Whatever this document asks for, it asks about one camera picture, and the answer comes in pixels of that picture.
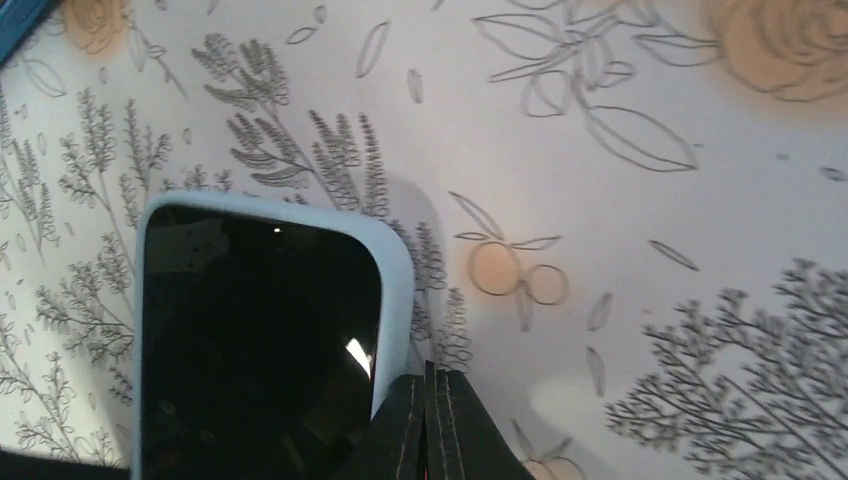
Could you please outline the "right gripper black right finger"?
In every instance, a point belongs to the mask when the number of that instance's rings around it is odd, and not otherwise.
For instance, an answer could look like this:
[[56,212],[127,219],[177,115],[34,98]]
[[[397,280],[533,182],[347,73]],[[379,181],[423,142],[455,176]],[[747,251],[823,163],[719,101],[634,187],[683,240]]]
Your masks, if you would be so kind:
[[428,362],[424,377],[426,477],[531,480],[464,373]]

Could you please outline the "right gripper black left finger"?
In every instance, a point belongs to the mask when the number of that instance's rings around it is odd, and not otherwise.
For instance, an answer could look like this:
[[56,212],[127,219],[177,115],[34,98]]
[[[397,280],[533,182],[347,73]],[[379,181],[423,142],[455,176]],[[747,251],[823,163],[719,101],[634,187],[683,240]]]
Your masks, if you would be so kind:
[[421,480],[424,378],[405,374],[390,385],[371,423],[333,480]]

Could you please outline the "dark blue phone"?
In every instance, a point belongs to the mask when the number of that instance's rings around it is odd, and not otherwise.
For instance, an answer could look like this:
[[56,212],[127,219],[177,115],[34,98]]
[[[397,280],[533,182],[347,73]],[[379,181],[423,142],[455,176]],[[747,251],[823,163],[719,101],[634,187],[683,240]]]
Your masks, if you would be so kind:
[[6,0],[1,2],[1,66],[52,13],[52,0]]

